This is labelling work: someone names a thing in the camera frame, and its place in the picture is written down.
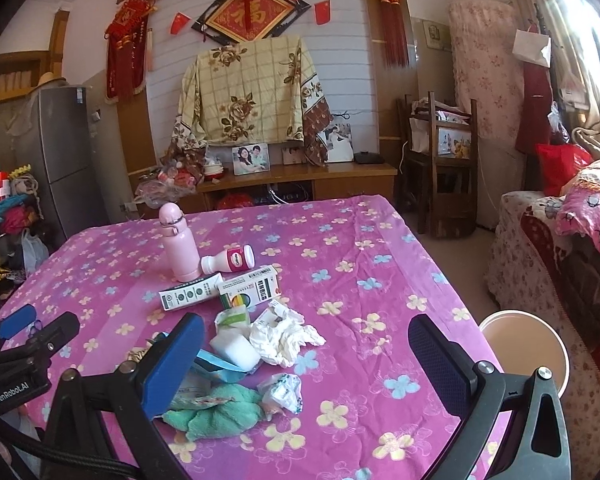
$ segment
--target pink floral tablecloth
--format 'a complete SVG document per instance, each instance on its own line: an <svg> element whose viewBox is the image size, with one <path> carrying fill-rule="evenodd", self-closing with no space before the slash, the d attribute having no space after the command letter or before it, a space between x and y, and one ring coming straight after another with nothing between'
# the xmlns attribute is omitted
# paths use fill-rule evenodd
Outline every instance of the pink floral tablecloth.
<svg viewBox="0 0 600 480"><path fill-rule="evenodd" d="M442 451L458 419L446 413L407 341L413 316L427 313L474 360L495 357L458 295L382 197L261 206L187 216L200 253L251 244L257 264L279 272L282 301L327 340L303 349L292 371L304 410L278 415L225 440L189 443L161 422L171 450L192 476L207 480L418 480ZM157 221L88 229L72 237L0 311L33 304L44 323L64 311L80 333L53 358L55 385L66 368L112 371L134 346L169 331L187 310L214 334L218 300L165 314L158 291L174 279ZM256 316L263 306L254 312ZM7 342L21 344L24 334ZM281 369L263 365L253 386ZM28 404L44 426L52 389ZM120 430L113 442L128 460ZM496 425L470 479L483 478L504 426Z"/></svg>

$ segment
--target white slatted wall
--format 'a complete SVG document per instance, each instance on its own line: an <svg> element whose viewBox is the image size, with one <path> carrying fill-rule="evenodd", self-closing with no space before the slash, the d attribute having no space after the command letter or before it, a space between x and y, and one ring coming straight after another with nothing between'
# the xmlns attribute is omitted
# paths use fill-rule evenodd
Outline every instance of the white slatted wall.
<svg viewBox="0 0 600 480"><path fill-rule="evenodd" d="M215 42L202 41L190 29L192 22L214 0L159 0L158 10L149 19L154 30L154 70L147 73L152 136L157 156L169 144L176 117L180 84L187 67L199 52L215 48ZM322 0L305 0L314 4ZM169 34L176 12L192 18L177 36ZM348 110L355 151L378 150L378 115L370 54L368 17L365 0L331 0L331 21L316 25L313 7L287 30L304 37L314 60L324 94L334 113ZM214 148L222 159L230 153ZM280 163L280 149L269 147L273 163Z"/></svg>

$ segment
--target bottle label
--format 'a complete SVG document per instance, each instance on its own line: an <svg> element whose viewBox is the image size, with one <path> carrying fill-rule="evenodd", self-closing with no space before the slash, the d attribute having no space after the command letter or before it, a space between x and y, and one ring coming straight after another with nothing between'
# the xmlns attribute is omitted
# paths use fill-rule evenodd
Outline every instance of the bottle label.
<svg viewBox="0 0 600 480"><path fill-rule="evenodd" d="M244 261L244 251L242 247L236 249L228 249L226 252L226 259L229 262L229 268L231 272L237 272L238 270L249 270L247 263Z"/></svg>

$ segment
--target screw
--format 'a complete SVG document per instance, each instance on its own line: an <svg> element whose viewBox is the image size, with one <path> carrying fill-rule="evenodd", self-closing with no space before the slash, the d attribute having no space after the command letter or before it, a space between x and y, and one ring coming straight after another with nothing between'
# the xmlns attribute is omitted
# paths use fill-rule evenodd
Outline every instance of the screw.
<svg viewBox="0 0 600 480"><path fill-rule="evenodd" d="M120 370L120 373L130 374L131 372L136 371L137 365L138 364L134 361L125 361L118 367L118 370Z"/></svg>
<svg viewBox="0 0 600 480"><path fill-rule="evenodd" d="M478 363L478 370L480 370L483 374L493 374L495 367L488 361L480 361Z"/></svg>
<svg viewBox="0 0 600 480"><path fill-rule="evenodd" d="M75 368L68 368L60 376L63 381L73 381L78 376L78 372Z"/></svg>
<svg viewBox="0 0 600 480"><path fill-rule="evenodd" d="M545 381L548 381L552 377L551 370L546 366L541 366L538 368L538 376Z"/></svg>

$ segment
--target gray refrigerator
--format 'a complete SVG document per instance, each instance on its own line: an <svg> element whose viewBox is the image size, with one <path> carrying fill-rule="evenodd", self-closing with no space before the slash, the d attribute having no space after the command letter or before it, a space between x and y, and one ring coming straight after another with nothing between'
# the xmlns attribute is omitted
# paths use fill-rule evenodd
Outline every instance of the gray refrigerator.
<svg viewBox="0 0 600 480"><path fill-rule="evenodd" d="M31 165L40 209L56 232L55 249L89 227L109 224L91 161L86 89L41 88L32 95L24 134L14 138L16 162Z"/></svg>

